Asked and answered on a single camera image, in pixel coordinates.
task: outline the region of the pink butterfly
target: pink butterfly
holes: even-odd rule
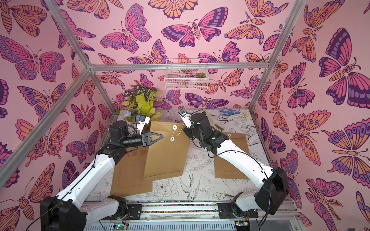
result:
[[[112,116],[111,110],[106,105],[99,104],[98,105],[99,110],[101,111],[101,117],[103,119],[110,118]]]
[[[191,26],[172,25],[166,27],[162,30],[162,34],[164,37],[173,42],[177,42],[180,38],[182,38],[179,42],[180,47],[194,47],[195,37],[197,39],[200,39],[201,34],[207,42],[210,42],[213,37],[220,35],[221,30],[213,27],[221,27],[226,20],[227,14],[228,8],[220,7],[207,13],[199,21],[198,25],[195,23],[195,21],[197,20],[195,19],[193,22],[188,22],[191,23]]]
[[[32,160],[42,157],[43,154],[46,152],[49,155],[58,156],[59,158],[61,158],[59,152],[63,147],[62,142],[67,135],[68,126],[68,122],[65,121],[57,126],[50,136],[49,134],[51,132],[51,128],[48,135],[45,136],[45,134],[43,134],[43,136],[37,141],[36,145],[27,155],[30,158],[30,161],[26,163],[26,167],[30,164]],[[34,126],[32,124],[22,119],[17,120],[16,127],[17,134],[19,136],[18,138],[20,140],[24,140],[34,129]]]
[[[125,101],[125,97],[123,94],[116,95],[116,100],[113,100],[113,106],[116,110],[121,110],[124,106],[122,105],[123,101]]]
[[[62,14],[64,16],[64,19],[67,21],[68,26],[70,27],[70,29],[72,30],[73,34],[75,35],[78,43],[80,44],[80,47],[83,50],[95,51],[91,46],[86,45],[85,43],[81,42],[81,41],[83,41],[83,39],[81,37],[95,38],[96,35],[88,32],[88,31],[85,31],[84,29],[77,28],[76,24],[74,24],[74,22],[72,21],[72,19],[69,17],[68,13],[65,10],[60,10],[60,11],[62,12]],[[57,26],[58,31],[60,33],[60,35],[59,35],[58,48],[63,48],[66,43],[67,43],[67,46],[70,46],[70,44],[69,44],[66,36],[64,35],[62,29],[59,27],[59,25],[55,21],[54,17],[53,16],[51,16],[51,17],[53,18],[53,20],[55,22],[55,25]],[[76,55],[76,53],[74,52],[74,50],[71,47],[71,57],[72,57],[72,59],[74,59],[75,55]]]
[[[79,124],[79,127],[81,130],[84,129],[84,127],[87,126],[88,129],[91,128],[91,122],[94,120],[94,113],[95,113],[95,106],[93,106],[89,110],[89,105],[87,105],[86,110],[84,110],[84,107],[81,104],[81,110],[74,104],[71,105],[72,111],[74,113],[74,119]]]
[[[41,72],[44,80],[55,82],[55,71],[60,70],[64,63],[62,54],[50,51],[40,57],[37,54],[31,55],[22,45],[2,35],[0,35],[0,44],[1,57],[16,64],[21,79],[35,79],[37,73]]]
[[[152,37],[144,28],[146,22],[143,7],[135,3],[126,13],[125,27],[127,30],[123,29],[121,21],[123,33],[114,32],[107,34],[101,39],[100,44],[105,48],[112,47],[116,50],[124,48],[131,53],[135,53],[139,49],[139,45],[135,42],[136,40],[144,43]]]
[[[23,97],[27,100],[28,104],[31,106],[35,105],[35,112],[38,115],[38,120],[40,121],[49,109],[58,101],[59,97],[62,96],[65,92],[65,83],[59,84],[51,93],[50,90],[47,95],[40,93],[39,91],[29,88],[26,86],[17,87],[20,93],[23,94]]]
[[[249,79],[249,86],[245,86],[244,85],[245,89],[233,91],[233,92],[231,92],[230,96],[231,95],[235,95],[236,97],[239,97],[240,96],[243,99],[250,99],[250,98],[252,98],[253,93],[256,90],[257,85],[258,85],[258,82],[259,82],[259,79],[257,77],[258,77],[258,75],[253,75]]]
[[[137,56],[137,57],[128,58],[127,60],[135,64],[172,63],[171,61],[167,60],[167,56],[165,55],[165,53],[166,53],[166,50],[164,49],[161,43],[161,40],[158,39],[153,44],[151,56],[149,55],[149,52],[148,52],[147,57]],[[153,72],[155,70],[148,70],[148,71],[150,72],[150,75],[153,76]]]
[[[170,109],[172,108],[171,104],[173,105],[179,105],[182,103],[180,100],[180,89],[172,89],[167,92],[166,98],[164,98],[161,101],[157,101],[153,103],[153,106],[155,108],[163,108],[163,109]]]
[[[220,55],[218,56],[213,52],[217,58],[207,53],[199,53],[198,58],[201,59],[199,62],[239,62],[239,57],[237,56],[239,55],[240,50],[236,47],[236,45],[237,44],[235,42],[229,42],[225,46],[222,54],[221,50],[219,50]],[[218,69],[208,69],[208,72],[210,74],[214,74],[217,72],[217,70]]]
[[[80,75],[78,72],[77,67],[72,63],[72,78],[73,80],[77,79],[77,77]],[[74,94],[73,97],[78,96],[81,93],[85,94],[87,92],[87,98],[89,99],[90,103],[94,105],[93,102],[93,95],[94,95],[94,89],[95,89],[95,84],[93,83],[92,80],[86,80],[81,87],[77,90],[76,94]]]

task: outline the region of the butterfly wing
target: butterfly wing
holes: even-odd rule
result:
[[[370,79],[363,74],[348,74],[348,99],[351,106],[370,108]]]
[[[364,198],[362,197],[362,194],[359,191],[356,192],[356,200],[362,215],[365,217],[367,222],[370,223],[370,208],[365,205]]]
[[[95,144],[98,141],[99,131],[93,131],[90,135],[89,139],[87,140],[87,150],[89,152],[89,155],[92,155],[95,153]]]
[[[325,221],[326,226],[330,231],[337,231],[332,216],[322,203],[315,202],[313,204],[313,209]]]
[[[69,143],[66,148],[66,152],[72,154],[72,156],[77,156],[80,163],[86,159],[86,148],[85,144],[81,141],[74,141]]]
[[[98,75],[98,78],[103,83],[111,83],[114,85],[120,85],[122,89],[125,89],[125,84],[113,75]]]
[[[235,42],[229,42],[221,55],[223,62],[239,62],[239,55],[240,49],[236,47]]]
[[[53,185],[51,181],[53,179],[55,165],[54,163],[46,167],[41,175],[33,185],[28,199],[33,203],[41,203],[46,197],[51,196],[53,193]]]
[[[79,123],[81,130],[84,129],[84,114],[82,111],[74,104],[71,104],[72,111],[74,113],[74,120]]]
[[[277,39],[279,38],[279,35],[280,34],[274,34],[274,35],[271,35],[270,37],[268,37],[267,40],[265,41],[264,45],[263,45],[262,50],[268,51],[268,50],[273,49],[275,47]]]
[[[68,160],[65,163],[62,173],[62,188],[65,189],[79,176],[79,174],[79,172],[76,172],[76,167],[74,166],[73,162]]]
[[[290,36],[289,36],[289,37],[288,37],[288,40],[286,40],[285,45],[284,45],[283,50],[282,50],[282,55],[283,55],[283,56],[285,56],[285,55],[286,55],[286,53],[288,52],[289,47],[290,47],[290,43],[291,43],[291,38],[290,38]]]
[[[37,6],[13,6],[10,8],[18,25],[31,36],[38,36],[40,29],[34,25],[40,25],[46,19],[46,11]]]
[[[352,178],[355,181],[357,181],[357,183],[370,188],[370,179],[368,177],[370,175],[369,165],[367,165],[363,160],[361,160],[357,156],[354,156],[353,159],[354,165]]]

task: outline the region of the orange butterfly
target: orange butterfly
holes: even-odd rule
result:
[[[318,7],[316,7],[311,12],[308,12],[308,5],[306,5],[303,13],[303,19],[307,26],[313,28],[314,30],[310,28],[303,29],[302,32],[307,36],[295,41],[290,47],[289,52],[296,48],[298,53],[303,51],[303,58],[307,59],[308,61],[315,62],[316,51],[310,35],[316,41],[317,37],[314,32],[317,32],[323,27],[319,25],[332,16],[343,4],[344,0],[334,0],[323,5],[320,10]]]
[[[274,70],[272,71],[272,73],[275,73],[275,79],[278,79],[280,76],[280,73],[283,73],[284,71],[288,69],[287,63],[280,63],[280,62],[283,62],[283,61],[280,61],[280,57],[279,57],[279,59],[275,63]]]
[[[11,0],[0,2],[0,9],[3,11],[1,13],[1,19],[8,34],[10,34],[10,31],[13,28],[13,23],[10,17],[11,12],[14,19],[24,32],[34,37],[38,36],[40,34],[40,29],[35,25],[40,25],[46,19],[46,11],[37,6],[23,5],[9,7],[7,3],[10,1]]]
[[[50,136],[50,132],[46,136],[43,135],[37,141],[30,153],[27,155],[30,158],[30,161],[26,163],[26,167],[30,164],[32,160],[36,160],[37,158],[42,157],[43,154],[46,152],[49,155],[58,156],[59,158],[61,158],[59,152],[63,147],[62,142],[67,135],[68,126],[68,122],[64,121],[54,129]],[[34,126],[32,124],[22,119],[17,120],[16,127],[16,132],[20,140],[24,140],[30,134],[32,129],[34,129]]]
[[[108,1],[110,1],[111,3],[113,3],[115,6],[119,8],[125,9],[123,8],[119,0],[108,0]],[[91,1],[69,0],[67,2],[67,7],[71,10],[84,11],[87,13],[91,13],[96,9],[94,13],[95,17],[99,19],[107,19],[109,17],[109,7],[108,7],[106,0],[91,0]]]
[[[51,181],[53,179],[54,169],[55,165],[53,163],[46,167],[46,169],[36,180],[27,198],[25,198],[25,195],[27,194],[28,184],[26,186],[25,194],[20,197],[19,200],[5,200],[17,202],[19,205],[0,211],[1,230],[14,231],[16,229],[20,217],[20,210],[23,210],[23,214],[27,219],[33,220],[34,211],[32,205],[30,205],[30,202],[41,203],[45,197],[51,196],[53,193],[53,185],[51,184]]]
[[[282,112],[284,112],[284,111],[280,108],[280,105],[278,106],[279,99],[280,99],[280,93],[281,93],[281,80],[279,80],[277,82],[275,90],[270,95],[270,104],[272,106],[275,106],[275,107],[272,108],[269,111],[269,113],[274,113],[275,112],[275,115],[272,118],[272,125],[275,128],[279,127],[283,132],[285,132],[286,134],[289,134],[288,124],[286,123],[283,115],[280,113],[280,111],[282,111]]]
[[[248,22],[251,23],[232,29],[231,31],[227,32],[224,37],[232,39],[241,39],[244,37],[246,37],[247,39],[258,38],[259,44],[262,44],[262,30],[255,25],[263,25],[265,24],[265,21],[259,18],[270,17],[280,13],[288,6],[288,3],[285,3],[280,7],[274,7],[274,4],[272,4],[270,1],[264,3],[264,0],[245,0],[245,2],[247,3],[249,11],[255,18],[252,18],[251,15],[248,14],[248,12],[245,12],[245,16],[249,20],[243,20],[240,22],[240,24]]]
[[[261,55],[261,54],[259,54],[259,55],[261,55],[261,58],[258,56],[258,55],[256,55],[256,54],[253,54],[253,53],[247,53],[246,55],[245,55],[245,58],[247,59],[247,61],[248,62],[267,62],[269,59],[270,59],[270,56],[269,56],[269,54],[271,54],[271,53],[268,53],[267,55],[265,55],[265,56],[263,56],[263,55]]]

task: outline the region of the purple butterfly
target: purple butterfly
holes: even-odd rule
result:
[[[67,152],[71,153],[72,156],[77,156],[80,163],[82,163],[87,154],[90,156],[95,153],[95,144],[98,141],[99,131],[93,131],[88,140],[74,141],[67,145],[65,148]]]
[[[197,20],[195,19],[193,22],[188,22],[188,23],[191,23],[191,26],[172,25],[172,26],[166,27],[162,30],[162,34],[164,37],[168,38],[169,40],[173,42],[177,42],[180,38],[182,38],[179,41],[180,47],[185,47],[185,46],[194,47],[195,37],[197,39],[200,39],[201,34],[203,35],[204,39],[207,42],[210,42],[213,37],[220,35],[221,30],[217,28],[212,28],[212,27],[221,27],[226,20],[227,14],[228,14],[228,8],[220,7],[220,8],[214,9],[211,12],[207,13],[199,21],[198,25],[195,23],[195,21]]]
[[[261,131],[263,140],[266,142],[270,142],[269,149],[276,154],[276,151],[282,152],[286,149],[285,143],[280,139],[278,136],[273,135],[273,131],[270,131],[269,125],[267,124],[266,120],[261,117]]]
[[[189,106],[193,106],[195,108],[198,108],[199,106],[205,106],[206,109],[216,109],[217,107],[222,107],[229,103],[229,101],[224,99],[203,99],[203,97],[193,93],[185,93],[185,99],[190,102]]]
[[[0,79],[0,105],[6,104],[8,102],[8,85],[6,84],[5,80]],[[5,108],[0,108],[0,119],[4,118],[8,112]]]
[[[70,185],[80,173],[76,171],[76,167],[72,163],[72,161],[67,161],[65,163],[63,174],[62,174],[62,188],[65,189],[68,185]]]
[[[311,187],[308,189],[310,192],[312,192],[312,194],[306,192],[306,197],[311,203],[313,203],[313,209],[325,221],[326,226],[330,231],[337,231],[329,210],[337,220],[341,220],[331,205],[340,207],[343,207],[343,205],[338,200],[327,200],[325,197],[334,197],[338,195],[341,191],[343,191],[344,186],[337,181],[326,182],[320,178],[316,178],[316,183],[313,179],[307,179],[306,181]]]
[[[245,98],[246,99],[252,98],[253,93],[256,90],[257,85],[258,85],[258,82],[259,82],[259,79],[257,77],[258,77],[258,75],[253,75],[249,79],[249,87],[247,87],[247,86],[244,85],[245,89],[233,91],[233,92],[231,92],[231,95],[236,95],[236,97],[239,97],[240,96],[243,99],[245,99]]]
[[[214,57],[213,55],[210,55],[210,54],[207,54],[207,53],[199,53],[198,54],[198,58],[200,58],[201,60],[199,62],[239,62],[239,57],[237,57],[239,55],[239,48],[236,47],[236,43],[235,42],[229,42],[223,52],[222,52],[222,55],[220,57],[220,55],[216,55],[214,52],[213,54],[216,57]],[[210,74],[214,74],[218,71],[218,69],[208,69],[208,72]]]
[[[280,166],[286,171],[287,174],[290,197],[293,198],[297,208],[302,208],[302,200],[300,197],[298,186],[294,181],[295,176],[293,175],[298,168],[298,152],[292,149],[292,151],[286,155],[286,159],[280,159]]]
[[[5,161],[9,158],[9,156],[13,153],[12,150],[6,149],[6,144],[2,144],[0,142],[0,167],[5,163]],[[15,184],[18,182],[18,173],[19,170],[17,169],[13,175],[7,180],[4,187],[9,188],[12,184]]]
[[[179,99],[181,96],[179,89],[172,89],[167,92],[166,98],[164,98],[161,101],[157,101],[153,103],[153,106],[155,108],[163,108],[163,109],[170,109],[171,103],[173,105],[179,105],[181,104],[181,100]]]
[[[88,129],[91,128],[91,122],[94,120],[95,106],[89,110],[89,105],[87,105],[86,110],[81,104],[81,110],[74,104],[71,105],[72,111],[74,113],[74,119],[79,124],[81,130],[87,126]]]

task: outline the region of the butterfly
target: butterfly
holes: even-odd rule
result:
[[[308,219],[303,213],[298,213],[299,217],[301,218],[302,220],[302,223],[304,226],[311,226],[312,225],[312,222],[310,221],[310,219]]]
[[[100,121],[99,121],[99,131],[100,131],[100,137],[103,137],[105,130],[107,129],[106,126],[104,126]]]
[[[315,94],[312,91],[306,89],[298,89],[300,86],[300,81],[305,72],[306,63],[301,62],[299,66],[294,66],[292,73],[289,74],[284,80],[284,88],[292,88],[288,92],[293,93],[288,99],[288,107],[296,108],[298,105],[304,108],[307,103],[312,102],[315,98]]]
[[[20,140],[24,140],[34,128],[32,124],[22,119],[18,119],[15,125],[17,128],[16,132]],[[32,160],[42,157],[44,153],[48,153],[50,156],[53,155],[61,158],[59,152],[63,147],[62,142],[67,135],[68,127],[68,122],[64,121],[59,124],[51,134],[51,128],[48,135],[45,136],[45,134],[43,134],[43,136],[41,136],[41,138],[37,141],[35,146],[27,155],[30,158],[30,161],[26,163],[26,167]]]
[[[32,203],[41,203],[46,197],[51,196],[53,193],[53,185],[51,181],[53,179],[55,164],[52,163],[45,168],[45,170],[41,173],[41,175],[36,180],[35,184],[33,185],[28,197],[26,198],[27,194],[27,186],[33,180],[33,177],[26,185],[26,192],[19,200],[12,200],[8,199],[5,201],[14,201],[17,205],[6,208],[0,211],[0,223],[4,230],[15,230],[17,227],[19,218],[20,218],[20,211],[23,210],[24,216],[29,219],[33,220],[34,210],[30,202]]]
[[[326,226],[330,231],[337,231],[329,211],[337,220],[341,221],[340,217],[336,214],[331,205],[339,207],[343,207],[343,205],[338,200],[327,200],[325,197],[334,197],[338,195],[341,191],[343,191],[344,186],[337,181],[326,182],[320,178],[316,178],[316,183],[312,179],[307,179],[306,181],[311,187],[308,188],[308,190],[312,193],[306,192],[306,197],[311,203],[313,203],[313,209],[325,221]]]
[[[197,19],[195,19],[191,23],[191,26],[188,25],[172,25],[166,27],[162,30],[162,34],[164,37],[168,38],[173,42],[177,42],[179,39],[179,46],[195,46],[195,37],[197,39],[201,38],[201,34],[203,38],[210,42],[211,39],[215,36],[221,34],[221,30],[213,27],[221,27],[228,15],[228,8],[227,7],[220,7],[217,9],[212,10],[211,12],[207,13],[198,23],[195,23]]]
[[[248,86],[244,85],[245,89],[233,91],[233,92],[231,92],[230,95],[235,95],[236,97],[240,96],[243,99],[252,98],[253,93],[256,90],[258,82],[259,82],[259,78],[257,78],[257,77],[258,77],[258,75],[253,75],[249,79],[249,85]]]
[[[87,140],[81,141],[74,141],[69,143],[65,150],[72,154],[72,156],[77,156],[80,163],[82,163],[85,159],[87,154],[90,156],[95,153],[95,144],[98,141],[99,132],[98,130],[93,131],[90,137]]]
[[[8,102],[9,87],[5,80],[0,79],[0,105],[5,105]],[[5,108],[0,108],[0,119],[4,118],[8,112]]]
[[[109,0],[115,6],[119,8],[123,8],[122,4],[119,0]],[[107,19],[109,17],[109,7],[106,0],[92,0],[92,1],[85,1],[85,0],[68,0],[67,7],[71,10],[76,11],[83,11],[87,13],[94,12],[94,16],[99,19]]]
[[[370,108],[370,79],[360,73],[350,72],[356,66],[361,69],[360,66],[356,65],[355,57],[353,57],[355,63],[348,65],[351,51],[352,42],[349,33],[346,29],[339,28],[326,49],[326,54],[339,63],[329,57],[322,57],[319,61],[321,67],[319,76],[332,75],[329,81],[338,80],[326,91],[327,95],[334,98],[333,102],[336,105],[342,104],[346,99],[348,79],[347,103],[360,108]]]
[[[166,94],[166,98],[161,99],[160,101],[154,102],[153,106],[155,108],[170,109],[172,108],[171,104],[179,105],[182,103],[180,100],[180,89],[169,90]]]
[[[35,105],[35,112],[38,115],[38,120],[40,121],[49,109],[59,100],[59,97],[65,93],[65,83],[59,84],[51,93],[50,90],[46,95],[40,93],[39,91],[29,88],[26,86],[17,87],[23,97],[27,100],[28,104],[31,106]]]
[[[356,192],[356,200],[362,215],[365,217],[367,222],[370,223],[370,208],[367,205],[365,205],[364,198],[362,197],[362,194],[359,191]]]
[[[370,167],[363,160],[357,156],[361,156],[356,150],[361,148],[370,134],[366,132],[370,128],[370,118],[362,120],[361,122],[348,125],[344,131],[328,132],[321,130],[328,135],[328,141],[337,147],[345,150],[333,150],[334,153],[349,156],[341,156],[332,161],[333,168],[328,172],[338,171],[344,175],[351,175],[352,178],[361,183],[363,186],[370,188],[370,180],[367,177],[370,174]]]
[[[38,36],[40,34],[40,29],[37,26],[46,19],[46,11],[40,7],[29,5],[9,7],[7,3],[10,1],[2,1],[0,7],[3,11],[1,13],[3,26],[8,34],[10,34],[10,31],[13,28],[12,19],[10,16],[11,12],[17,24],[22,30],[24,30],[24,32],[34,37]]]
[[[86,110],[81,104],[81,110],[74,104],[71,104],[72,111],[74,113],[74,119],[79,124],[81,130],[87,126],[88,129],[91,128],[91,122],[94,120],[95,106],[89,110],[89,105],[87,105]]]
[[[294,149],[286,155],[285,159],[280,159],[280,166],[287,175],[288,185],[289,185],[289,194],[296,203],[297,208],[302,208],[302,200],[296,184],[295,176],[293,175],[298,168],[298,152]]]
[[[222,77],[223,77],[223,75],[222,75],[221,79],[218,80],[217,83],[208,83],[208,89],[206,90],[206,93],[210,94],[210,95],[216,93],[217,90],[218,90],[218,86],[220,86],[221,90],[223,90],[224,92],[226,92],[225,85],[227,85],[227,86],[238,86],[240,84],[240,81],[241,81],[239,78],[243,74],[243,71],[244,71],[244,68],[235,69],[223,81],[221,81]]]
[[[125,101],[125,97],[123,96],[123,94],[118,94],[116,95],[116,99],[115,101],[113,100],[112,98],[112,101],[113,101],[113,106],[116,110],[121,110],[124,106],[122,105],[123,101]]]
[[[144,17],[143,11],[144,8],[141,5],[137,3],[132,5],[126,13],[126,29],[123,28],[121,21],[122,33],[114,32],[107,34],[101,39],[100,44],[105,48],[112,47],[115,50],[124,48],[131,53],[135,53],[135,51],[139,49],[139,45],[135,41],[138,40],[144,43],[152,38],[149,32],[144,28],[147,20]]]
[[[60,10],[62,12],[62,15],[64,16],[64,19],[67,21],[67,24],[68,26],[70,27],[70,29],[72,30],[74,36],[76,37],[77,39],[77,42],[79,43],[80,47],[83,49],[83,50],[88,50],[88,51],[95,51],[91,46],[81,42],[83,41],[83,39],[81,37],[85,37],[85,38],[95,38],[96,35],[95,34],[92,34],[84,29],[81,29],[81,28],[77,28],[76,24],[74,24],[74,22],[72,21],[72,19],[69,17],[68,13],[65,11],[65,10]],[[65,44],[67,43],[67,46],[70,46],[66,36],[64,35],[62,29],[60,28],[60,26],[58,25],[57,21],[55,21],[54,17],[51,16],[55,22],[55,25],[57,26],[58,28],[58,31],[60,33],[59,35],[59,43],[58,43],[58,48],[63,48],[65,46]],[[75,51],[73,50],[73,48],[71,47],[71,58],[74,59],[76,53]]]
[[[241,39],[244,37],[246,37],[246,39],[258,38],[259,44],[261,45],[263,43],[263,32],[255,25],[265,24],[265,21],[260,18],[270,17],[280,13],[288,6],[288,3],[285,3],[280,7],[274,7],[274,4],[270,1],[264,3],[264,0],[246,0],[245,2],[247,3],[248,9],[252,16],[255,18],[252,18],[248,12],[245,12],[245,16],[249,20],[241,21],[240,24],[245,24],[248,22],[251,23],[232,29],[231,31],[227,32],[224,37],[232,39]]]
[[[269,149],[276,154],[276,151],[282,152],[286,149],[286,145],[280,137],[273,135],[273,131],[270,131],[269,125],[267,124],[266,120],[261,117],[261,131],[263,140],[266,142],[270,142]]]
[[[35,79],[37,73],[41,72],[44,80],[55,82],[55,71],[60,70],[65,62],[63,55],[57,52],[45,52],[40,57],[37,54],[31,55],[22,45],[2,35],[0,53],[3,59],[16,64],[21,79]]]
[[[80,172],[76,171],[76,167],[73,162],[68,160],[65,163],[63,174],[62,174],[62,188],[65,189],[70,185],[78,176]]]
[[[112,116],[111,110],[107,106],[104,106],[103,104],[98,105],[99,110],[101,111],[101,117],[103,119],[110,118]]]
[[[275,90],[270,94],[270,104],[272,106],[275,106],[272,108],[269,113],[274,113],[274,117],[272,118],[272,125],[275,128],[280,128],[283,132],[286,134],[289,134],[289,127],[288,124],[286,123],[283,115],[280,113],[280,111],[284,112],[279,104],[279,99],[280,99],[280,93],[281,93],[281,81],[279,80],[276,84]]]
[[[269,89],[270,85],[271,85],[271,81],[268,80],[265,86],[263,87],[261,95],[259,96],[258,101],[257,101],[258,105],[260,105],[265,111],[267,110],[267,103],[266,103],[265,97],[267,96],[266,92]]]
[[[287,63],[280,63],[284,62],[283,60],[280,61],[280,57],[275,63],[274,69],[272,73],[275,73],[275,79],[278,79],[280,76],[280,73],[283,73],[284,71],[288,70],[288,64]]]
[[[325,5],[323,5],[320,10],[318,7],[316,7],[311,12],[308,12],[308,5],[306,5],[303,13],[303,19],[307,26],[311,27],[313,30],[310,28],[303,29],[303,34],[307,36],[295,41],[290,47],[289,52],[296,48],[298,53],[301,53],[303,51],[303,58],[307,59],[308,61],[315,62],[315,45],[313,44],[310,35],[314,40],[316,40],[317,37],[314,32],[317,32],[322,28],[322,26],[319,25],[327,20],[330,16],[332,16],[343,4],[344,0],[334,0],[325,3]]]
[[[185,93],[185,99],[188,102],[190,102],[189,106],[193,106],[195,108],[205,106],[207,109],[216,109],[217,107],[220,108],[229,103],[229,101],[224,99],[211,99],[211,100],[209,100],[209,98],[204,99],[203,97],[193,93]]]
[[[184,10],[194,10],[194,7],[198,5],[198,0],[150,0],[148,5],[157,8],[164,9],[164,15],[167,18],[180,18]]]
[[[268,62],[268,60],[270,59],[270,55],[271,53],[268,53],[266,54],[265,56],[261,55],[261,58],[256,55],[256,54],[253,54],[253,53],[247,53],[245,55],[245,58],[247,59],[248,62]]]
[[[220,51],[220,54],[221,54],[221,57],[220,55],[216,55],[214,52],[213,54],[216,57],[214,57],[213,55],[210,55],[210,54],[207,54],[207,53],[199,53],[198,54],[198,58],[201,59],[199,62],[201,63],[207,63],[207,62],[239,62],[239,57],[237,57],[239,55],[239,48],[236,47],[236,43],[235,42],[229,42],[222,54],[221,54],[221,50]],[[210,74],[214,74],[217,72],[218,69],[208,69],[208,72]]]
[[[155,41],[152,47],[152,53],[151,56],[148,55],[147,57],[131,57],[128,58],[127,60],[135,63],[135,64],[161,64],[161,63],[172,63],[171,61],[167,60],[167,56],[165,55],[166,50],[164,50],[164,47],[161,43],[161,40],[158,39]],[[155,70],[148,70],[150,72],[150,75],[153,76],[153,72]]]
[[[323,125],[329,119],[331,113],[326,110],[318,110],[308,113],[307,116],[305,114],[300,114],[299,116],[296,116],[295,113],[293,114],[296,117],[298,131],[294,133],[290,142],[294,141],[297,147],[302,147],[302,151],[314,164],[321,165],[319,153],[309,137],[311,137],[310,134],[312,133],[318,133],[311,131]]]

